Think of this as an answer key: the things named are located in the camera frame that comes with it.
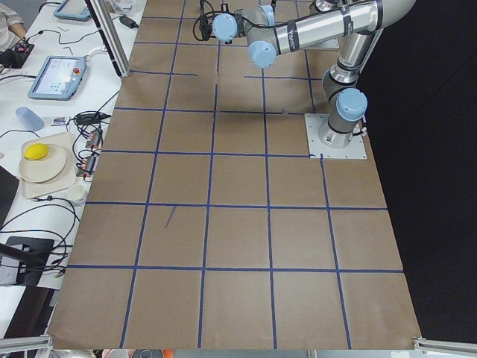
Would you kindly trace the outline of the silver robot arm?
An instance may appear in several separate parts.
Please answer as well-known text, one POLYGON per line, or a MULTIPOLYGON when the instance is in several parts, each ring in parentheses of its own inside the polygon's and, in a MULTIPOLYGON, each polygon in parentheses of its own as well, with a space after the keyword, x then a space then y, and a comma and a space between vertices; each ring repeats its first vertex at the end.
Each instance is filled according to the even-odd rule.
POLYGON ((252 64, 265 69, 282 54, 314 49, 337 51, 337 60, 323 75, 323 91, 331 113, 318 129, 329 148, 347 147, 367 109, 356 89, 361 71, 382 30, 403 18, 413 1, 314 1, 309 15, 275 22, 274 4, 230 12, 227 7, 206 17, 206 29, 218 40, 247 40, 252 64))

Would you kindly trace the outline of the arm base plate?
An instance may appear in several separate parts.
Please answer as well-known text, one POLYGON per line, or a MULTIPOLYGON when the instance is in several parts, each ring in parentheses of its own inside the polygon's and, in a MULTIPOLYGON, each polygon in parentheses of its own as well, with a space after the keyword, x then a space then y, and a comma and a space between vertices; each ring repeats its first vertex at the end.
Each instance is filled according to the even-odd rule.
POLYGON ((355 125, 348 134, 334 132, 329 126, 328 114, 306 113, 306 134, 309 156, 315 159, 366 160, 364 139, 355 125))

